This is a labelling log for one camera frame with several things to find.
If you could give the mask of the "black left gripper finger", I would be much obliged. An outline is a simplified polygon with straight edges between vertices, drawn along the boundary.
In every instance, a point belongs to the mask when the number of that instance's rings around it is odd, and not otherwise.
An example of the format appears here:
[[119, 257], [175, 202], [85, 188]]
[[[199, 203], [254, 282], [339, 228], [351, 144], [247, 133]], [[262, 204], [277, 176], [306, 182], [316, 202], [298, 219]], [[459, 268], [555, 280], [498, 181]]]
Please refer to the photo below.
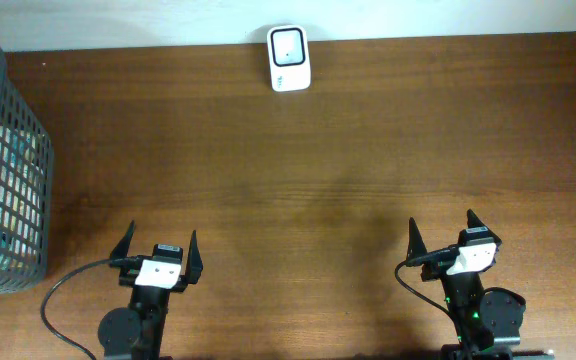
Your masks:
[[135, 221], [132, 220], [128, 226], [123, 237], [119, 240], [117, 245], [113, 248], [109, 255], [109, 259], [111, 260], [111, 266], [119, 266], [120, 263], [127, 258], [128, 251], [130, 248], [130, 244], [132, 241], [132, 237], [136, 230]]
[[187, 253], [186, 270], [184, 273], [187, 284], [197, 284], [203, 271], [203, 261], [198, 247], [197, 232], [193, 231]]

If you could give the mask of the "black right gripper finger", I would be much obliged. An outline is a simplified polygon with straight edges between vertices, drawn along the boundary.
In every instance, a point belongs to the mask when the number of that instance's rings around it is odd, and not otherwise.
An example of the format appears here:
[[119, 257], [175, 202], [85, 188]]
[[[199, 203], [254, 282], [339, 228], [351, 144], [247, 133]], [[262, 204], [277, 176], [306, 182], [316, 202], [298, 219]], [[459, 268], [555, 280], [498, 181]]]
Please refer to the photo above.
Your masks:
[[421, 236], [420, 230], [413, 217], [408, 222], [408, 247], [406, 253], [406, 263], [414, 264], [418, 258], [427, 254], [427, 249]]
[[488, 227], [483, 221], [475, 214], [472, 209], [468, 209], [467, 213], [467, 231], [488, 231]]

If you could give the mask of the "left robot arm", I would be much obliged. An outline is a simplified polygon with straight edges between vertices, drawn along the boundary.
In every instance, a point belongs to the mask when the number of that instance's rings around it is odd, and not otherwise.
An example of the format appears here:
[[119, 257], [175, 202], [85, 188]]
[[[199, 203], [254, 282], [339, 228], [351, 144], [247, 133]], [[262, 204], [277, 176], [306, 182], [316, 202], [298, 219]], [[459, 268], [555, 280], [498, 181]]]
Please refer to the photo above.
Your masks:
[[119, 270], [119, 284], [131, 289], [127, 306], [109, 311], [97, 336], [105, 359], [158, 359], [170, 295], [198, 283], [203, 262], [197, 234], [187, 249], [156, 244], [152, 254], [128, 255], [136, 224], [131, 223], [110, 253], [110, 266]]

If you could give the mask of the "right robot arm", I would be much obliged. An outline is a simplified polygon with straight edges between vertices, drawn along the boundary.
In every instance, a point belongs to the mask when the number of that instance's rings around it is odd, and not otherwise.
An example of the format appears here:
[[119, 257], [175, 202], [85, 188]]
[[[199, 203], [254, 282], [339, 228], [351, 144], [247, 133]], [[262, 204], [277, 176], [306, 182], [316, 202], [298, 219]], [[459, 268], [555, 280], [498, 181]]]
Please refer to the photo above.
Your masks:
[[413, 295], [444, 312], [454, 325], [458, 342], [444, 345], [442, 359], [511, 359], [520, 343], [526, 301], [500, 287], [485, 288], [480, 274], [496, 263], [502, 240], [473, 210], [466, 213], [467, 227], [455, 244], [429, 251], [414, 219], [409, 220], [409, 243], [405, 267], [419, 267], [424, 282], [440, 281], [444, 305], [409, 285]]

